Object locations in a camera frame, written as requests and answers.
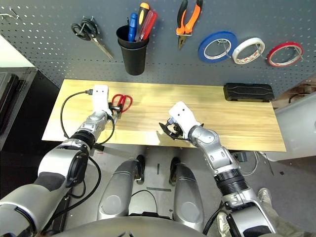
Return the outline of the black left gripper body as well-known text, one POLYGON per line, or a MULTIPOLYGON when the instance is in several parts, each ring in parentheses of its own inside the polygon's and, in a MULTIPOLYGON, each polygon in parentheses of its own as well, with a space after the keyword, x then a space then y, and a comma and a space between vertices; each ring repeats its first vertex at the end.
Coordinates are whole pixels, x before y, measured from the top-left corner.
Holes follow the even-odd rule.
POLYGON ((122 112, 122 104, 114 105, 112 102, 109 102, 108 106, 112 113, 120 114, 122 112))

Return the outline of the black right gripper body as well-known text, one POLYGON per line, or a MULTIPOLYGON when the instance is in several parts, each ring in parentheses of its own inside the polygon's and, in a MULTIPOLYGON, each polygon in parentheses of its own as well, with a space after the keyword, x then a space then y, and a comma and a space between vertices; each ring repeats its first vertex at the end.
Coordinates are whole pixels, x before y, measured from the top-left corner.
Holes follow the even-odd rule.
POLYGON ((172 120, 172 122, 170 124, 171 124, 170 125, 171 131, 173 131, 173 132, 182 131, 182 139, 184 139, 183 130, 180 127, 180 125, 174 119, 172 120))

